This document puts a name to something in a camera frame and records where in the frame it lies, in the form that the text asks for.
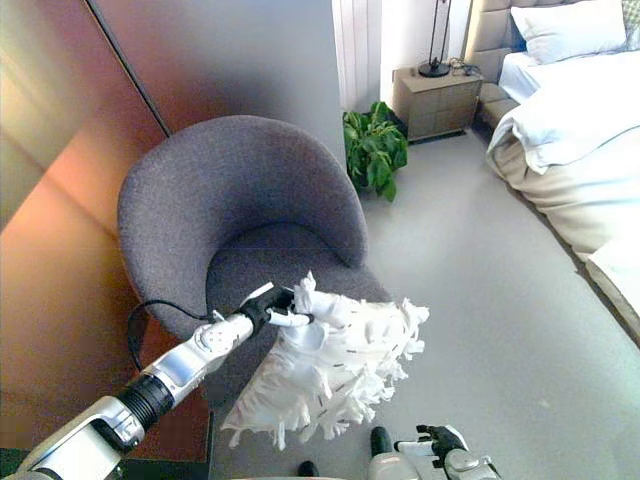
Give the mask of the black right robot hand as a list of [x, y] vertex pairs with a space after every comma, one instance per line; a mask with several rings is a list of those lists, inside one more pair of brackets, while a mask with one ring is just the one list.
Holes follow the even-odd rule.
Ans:
[[416, 426], [418, 439], [415, 441], [399, 440], [394, 449], [410, 457], [429, 457], [433, 466], [444, 468], [446, 456], [453, 450], [468, 451], [469, 446], [462, 434], [451, 425], [433, 426], [420, 424]]

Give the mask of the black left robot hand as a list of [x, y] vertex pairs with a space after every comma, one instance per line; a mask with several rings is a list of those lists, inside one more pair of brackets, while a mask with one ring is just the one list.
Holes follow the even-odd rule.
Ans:
[[235, 314], [247, 317], [256, 336], [267, 324], [279, 327], [301, 327], [314, 322], [312, 314], [296, 313], [294, 290], [268, 282], [243, 300]]

